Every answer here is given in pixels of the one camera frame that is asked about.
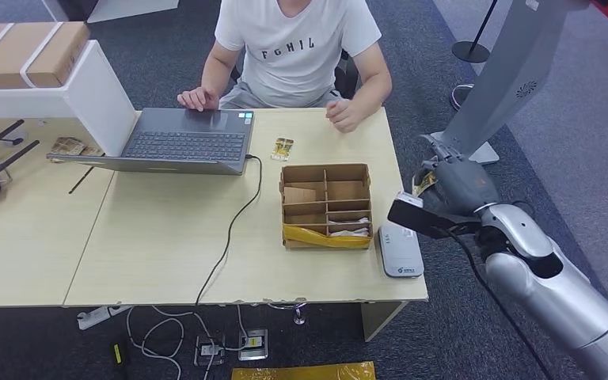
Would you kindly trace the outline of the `person's left hand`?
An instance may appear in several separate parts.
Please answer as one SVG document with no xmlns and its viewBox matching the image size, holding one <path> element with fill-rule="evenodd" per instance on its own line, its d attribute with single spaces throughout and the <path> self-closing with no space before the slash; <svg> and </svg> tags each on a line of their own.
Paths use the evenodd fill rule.
<svg viewBox="0 0 608 380">
<path fill-rule="evenodd" d="M 363 114 L 353 101 L 330 101 L 326 105 L 325 117 L 342 133 L 354 131 L 363 121 Z"/>
</svg>

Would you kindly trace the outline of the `person's right hand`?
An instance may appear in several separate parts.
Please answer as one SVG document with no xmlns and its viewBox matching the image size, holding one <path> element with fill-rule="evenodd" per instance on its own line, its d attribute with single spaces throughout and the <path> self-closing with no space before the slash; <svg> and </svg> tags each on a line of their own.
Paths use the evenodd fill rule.
<svg viewBox="0 0 608 380">
<path fill-rule="evenodd" d="M 218 94 L 203 86 L 179 93 L 177 101 L 181 106 L 198 112 L 219 109 Z"/>
</svg>

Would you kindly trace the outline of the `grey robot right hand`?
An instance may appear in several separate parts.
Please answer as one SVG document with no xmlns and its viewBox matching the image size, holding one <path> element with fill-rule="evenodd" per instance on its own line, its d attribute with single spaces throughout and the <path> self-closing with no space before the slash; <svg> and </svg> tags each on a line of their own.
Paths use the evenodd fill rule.
<svg viewBox="0 0 608 380">
<path fill-rule="evenodd" d="M 435 153 L 433 158 L 423 161 L 422 167 L 434 174 L 436 189 L 450 211 L 470 216 L 499 203 L 496 186 L 481 164 L 431 135 L 422 137 Z"/>
</svg>

